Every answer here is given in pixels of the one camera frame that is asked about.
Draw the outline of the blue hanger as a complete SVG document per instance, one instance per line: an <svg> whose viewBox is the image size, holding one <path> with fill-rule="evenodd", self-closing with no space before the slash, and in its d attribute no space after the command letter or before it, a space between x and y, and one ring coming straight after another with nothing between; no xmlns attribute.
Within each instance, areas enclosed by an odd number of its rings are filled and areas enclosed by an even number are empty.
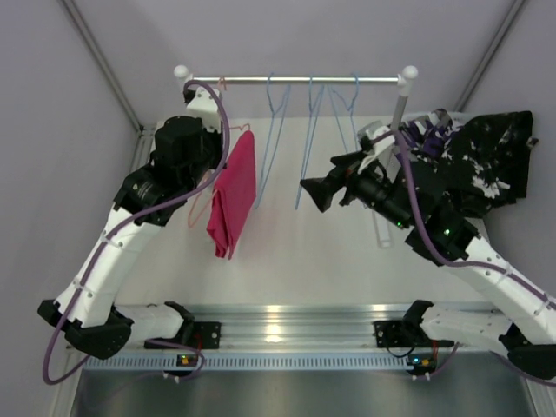
<svg viewBox="0 0 556 417"><path fill-rule="evenodd" d="M357 99L360 93L360 78L356 73L352 73L354 79L354 94L352 98L348 101L337 89L332 87L331 85L327 86L328 98L332 107L333 116L336 121L336 126L339 130L342 146L344 151L347 153L350 148L348 147L348 140L346 139L346 135L343 132L341 122L340 122L340 115L339 110L336 105L336 100L339 100L343 105L344 110L347 112L347 116L350 122L351 130L352 130L352 139L354 141L354 149L358 149L358 142L357 142L357 133L354 125L354 110L355 105L357 103Z"/></svg>
<svg viewBox="0 0 556 417"><path fill-rule="evenodd" d="M276 81L274 81L274 78L275 73L272 72L268 76L266 81L266 96L268 100L268 108L270 111L270 122L264 152L261 159L257 197L255 198L255 207L257 209L261 205L264 191L268 184L268 178L274 165L276 152L281 140L281 133L283 130L291 91L291 85L287 84L282 91L280 102L275 105L271 95L271 84L276 83Z"/></svg>
<svg viewBox="0 0 556 417"><path fill-rule="evenodd" d="M314 135L321 110L322 97L324 94L324 86L321 84L317 85L318 90L315 94L313 94L315 85L316 81L314 80L314 77L311 76L308 83L308 127L304 143L300 180L303 180L307 174L308 163L314 142Z"/></svg>

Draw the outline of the black camouflage trousers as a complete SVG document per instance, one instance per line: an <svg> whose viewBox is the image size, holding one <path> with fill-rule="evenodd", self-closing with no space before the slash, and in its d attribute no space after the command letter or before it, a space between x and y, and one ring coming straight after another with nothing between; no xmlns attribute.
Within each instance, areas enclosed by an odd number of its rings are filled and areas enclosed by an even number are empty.
<svg viewBox="0 0 556 417"><path fill-rule="evenodd" d="M482 218L526 198L530 156L538 143L533 113L480 115L463 124L438 160L411 152L444 180L454 208L465 217Z"/></svg>

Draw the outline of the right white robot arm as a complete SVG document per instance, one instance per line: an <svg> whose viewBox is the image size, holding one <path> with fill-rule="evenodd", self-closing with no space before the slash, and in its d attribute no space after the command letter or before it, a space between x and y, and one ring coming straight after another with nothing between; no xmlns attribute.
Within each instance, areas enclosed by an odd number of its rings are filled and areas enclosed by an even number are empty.
<svg viewBox="0 0 556 417"><path fill-rule="evenodd" d="M406 232L405 243L417 255L448 268L498 311L463 312L414 301L400 324L410 342L418 347L450 341L484 348L531 379L555 382L554 299L454 209L446 184L432 167L403 158L397 176L389 180L381 163L362 152L335 156L331 162L326 176L300 181L321 212L342 191L342 206L358 201L382 215Z"/></svg>

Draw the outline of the purple camouflage trousers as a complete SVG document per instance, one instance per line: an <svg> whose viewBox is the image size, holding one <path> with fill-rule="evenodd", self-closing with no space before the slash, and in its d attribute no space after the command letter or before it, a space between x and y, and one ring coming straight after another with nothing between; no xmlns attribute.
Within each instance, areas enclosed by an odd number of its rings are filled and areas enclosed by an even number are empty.
<svg viewBox="0 0 556 417"><path fill-rule="evenodd" d="M445 109L436 109L402 121L399 131L414 155L436 161L463 126Z"/></svg>

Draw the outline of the pink hanger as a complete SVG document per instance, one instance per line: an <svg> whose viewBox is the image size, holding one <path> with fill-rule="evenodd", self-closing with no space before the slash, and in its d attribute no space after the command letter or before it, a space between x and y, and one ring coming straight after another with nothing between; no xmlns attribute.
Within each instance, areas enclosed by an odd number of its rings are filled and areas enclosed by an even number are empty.
<svg viewBox="0 0 556 417"><path fill-rule="evenodd" d="M221 76L218 79L218 82L217 82L216 86L218 88L223 89L224 91L226 91L228 89L226 78L224 76ZM251 125L249 123L244 123L243 125L231 126L229 128L229 130L230 131L237 130L237 131L243 133L244 131L250 131L251 130ZM211 206L212 199L213 199L214 195L215 195L215 190L212 189L211 196L203 204L202 208L199 208L199 209L197 208L197 205L198 205L199 200L202 198L202 195L199 194L195 197L195 199L194 199L194 201L191 205L191 208L189 210L189 214L188 214L187 223L188 223L189 228L193 228L199 222L199 220L203 217L204 213Z"/></svg>

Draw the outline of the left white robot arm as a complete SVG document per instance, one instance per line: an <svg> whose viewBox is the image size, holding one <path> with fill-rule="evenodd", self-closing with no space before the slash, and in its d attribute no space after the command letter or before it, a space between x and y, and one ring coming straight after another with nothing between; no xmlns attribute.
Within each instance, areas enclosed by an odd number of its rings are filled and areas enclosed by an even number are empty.
<svg viewBox="0 0 556 417"><path fill-rule="evenodd" d="M194 316L174 301L116 306L114 301L149 241L168 223L177 205L168 202L196 189L222 159L222 123L199 116L174 116L155 132L149 161L128 174L107 223L77 277L39 315L59 326L75 349L106 360L122 348L157 340L184 348L196 336Z"/></svg>

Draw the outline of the pink trousers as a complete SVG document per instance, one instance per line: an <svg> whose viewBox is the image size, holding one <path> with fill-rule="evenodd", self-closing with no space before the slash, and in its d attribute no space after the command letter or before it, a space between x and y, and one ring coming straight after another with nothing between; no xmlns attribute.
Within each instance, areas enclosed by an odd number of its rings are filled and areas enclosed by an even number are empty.
<svg viewBox="0 0 556 417"><path fill-rule="evenodd" d="M207 232L215 256L232 258L256 198L255 135L242 133L215 183Z"/></svg>

